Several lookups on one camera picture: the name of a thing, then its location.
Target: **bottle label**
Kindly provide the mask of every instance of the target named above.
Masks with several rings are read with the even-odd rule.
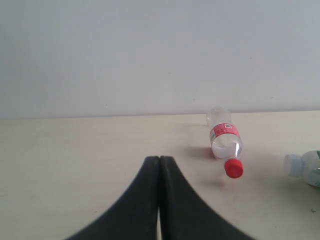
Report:
[[[230,124],[230,123],[221,123],[221,124],[216,125],[210,131],[210,143],[212,144],[214,139],[221,136],[222,134],[234,134],[234,135],[240,137],[236,126],[234,126],[233,124]]]

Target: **table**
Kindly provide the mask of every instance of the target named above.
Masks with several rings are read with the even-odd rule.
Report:
[[[320,111],[232,119],[245,147],[238,179],[213,159],[203,114],[1,120],[0,239],[72,235],[118,199],[151,155],[174,156],[207,204],[252,237],[318,239],[320,189],[285,176],[283,158],[320,149]]]

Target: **white wall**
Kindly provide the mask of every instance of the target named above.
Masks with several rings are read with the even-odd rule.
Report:
[[[320,109],[318,0],[0,0],[0,118]]]

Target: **plastic water bottle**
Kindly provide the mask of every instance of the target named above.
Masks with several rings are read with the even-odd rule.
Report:
[[[284,172],[306,183],[320,187],[320,151],[308,151],[302,156],[288,154],[284,158]]]
[[[243,150],[237,128],[232,124],[230,112],[220,106],[212,108],[206,115],[206,123],[210,127],[210,143],[214,156],[223,159],[226,174],[233,179],[244,172],[240,161]]]

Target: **bottle cap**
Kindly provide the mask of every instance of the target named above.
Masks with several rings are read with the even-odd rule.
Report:
[[[284,173],[290,177],[298,178],[302,171],[302,159],[299,155],[288,154],[284,157]]]
[[[224,164],[224,169],[226,174],[232,179],[240,178],[244,173],[242,162],[236,158],[227,160]]]

